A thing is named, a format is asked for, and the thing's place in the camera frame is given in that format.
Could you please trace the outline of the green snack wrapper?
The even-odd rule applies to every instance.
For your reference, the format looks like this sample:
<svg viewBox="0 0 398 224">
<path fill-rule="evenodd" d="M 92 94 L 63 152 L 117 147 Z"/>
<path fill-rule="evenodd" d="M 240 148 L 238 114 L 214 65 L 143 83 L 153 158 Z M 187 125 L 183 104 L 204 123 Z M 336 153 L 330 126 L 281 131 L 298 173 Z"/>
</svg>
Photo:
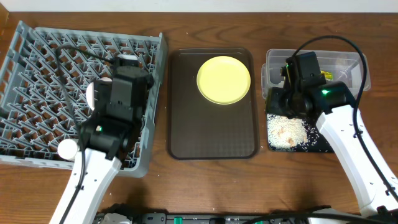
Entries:
<svg viewBox="0 0 398 224">
<path fill-rule="evenodd" d="M 334 76 L 333 76 L 333 74 L 331 72 L 327 72 L 327 71 L 322 70 L 321 74 L 325 77 L 326 81 L 333 81 L 333 77 Z"/>
</svg>

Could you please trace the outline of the yellow round plate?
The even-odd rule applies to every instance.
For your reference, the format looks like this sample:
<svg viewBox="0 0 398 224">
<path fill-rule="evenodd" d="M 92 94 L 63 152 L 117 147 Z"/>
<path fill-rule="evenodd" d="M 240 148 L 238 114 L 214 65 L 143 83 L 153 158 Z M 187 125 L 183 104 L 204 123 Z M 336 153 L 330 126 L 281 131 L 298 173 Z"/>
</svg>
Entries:
<svg viewBox="0 0 398 224">
<path fill-rule="evenodd" d="M 230 56 L 210 58 L 199 68 L 197 87 L 210 102 L 230 105 L 242 100 L 251 86 L 248 68 Z"/>
</svg>

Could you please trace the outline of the white pink round bowl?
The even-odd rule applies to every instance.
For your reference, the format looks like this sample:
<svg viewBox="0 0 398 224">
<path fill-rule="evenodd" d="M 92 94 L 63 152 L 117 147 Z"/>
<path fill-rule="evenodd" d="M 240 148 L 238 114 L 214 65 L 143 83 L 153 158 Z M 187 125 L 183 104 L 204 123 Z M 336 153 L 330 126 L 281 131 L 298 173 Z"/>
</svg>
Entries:
<svg viewBox="0 0 398 224">
<path fill-rule="evenodd" d="M 92 111 L 95 106 L 101 106 L 109 101 L 112 89 L 112 79 L 108 77 L 100 78 L 91 82 L 86 88 L 86 101 Z"/>
</svg>

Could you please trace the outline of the white cup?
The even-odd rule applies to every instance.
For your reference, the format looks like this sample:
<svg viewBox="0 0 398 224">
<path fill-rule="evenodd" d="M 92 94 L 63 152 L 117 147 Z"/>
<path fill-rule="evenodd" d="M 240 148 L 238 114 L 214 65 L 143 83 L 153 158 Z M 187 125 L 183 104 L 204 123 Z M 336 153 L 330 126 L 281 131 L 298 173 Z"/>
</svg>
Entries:
<svg viewBox="0 0 398 224">
<path fill-rule="evenodd" d="M 77 139 L 64 139 L 58 144 L 57 153 L 65 160 L 74 161 L 79 151 Z"/>
</svg>

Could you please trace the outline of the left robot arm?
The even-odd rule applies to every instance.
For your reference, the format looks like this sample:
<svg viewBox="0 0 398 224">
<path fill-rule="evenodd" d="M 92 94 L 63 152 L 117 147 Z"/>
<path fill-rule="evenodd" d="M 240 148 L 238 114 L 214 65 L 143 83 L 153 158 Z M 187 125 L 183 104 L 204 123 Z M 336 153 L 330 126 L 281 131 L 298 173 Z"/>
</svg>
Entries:
<svg viewBox="0 0 398 224">
<path fill-rule="evenodd" d="M 111 62 L 112 76 L 91 82 L 86 100 L 91 116 L 78 139 L 59 146 L 63 158 L 73 159 L 72 173 L 51 223 L 91 223 L 103 196 L 133 150 L 144 128 L 148 91 L 154 78 L 133 55 Z"/>
</svg>

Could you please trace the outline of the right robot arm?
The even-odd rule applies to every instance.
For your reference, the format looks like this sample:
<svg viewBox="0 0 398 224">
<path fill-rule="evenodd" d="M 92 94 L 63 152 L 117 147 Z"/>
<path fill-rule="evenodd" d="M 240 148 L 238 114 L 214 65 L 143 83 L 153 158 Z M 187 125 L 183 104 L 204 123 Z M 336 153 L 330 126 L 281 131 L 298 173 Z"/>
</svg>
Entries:
<svg viewBox="0 0 398 224">
<path fill-rule="evenodd" d="M 344 82 L 329 82 L 315 52 L 293 54 L 280 70 L 282 87 L 268 91 L 266 112 L 311 123 L 336 154 L 365 217 L 397 209 L 397 177 L 366 130 Z"/>
</svg>

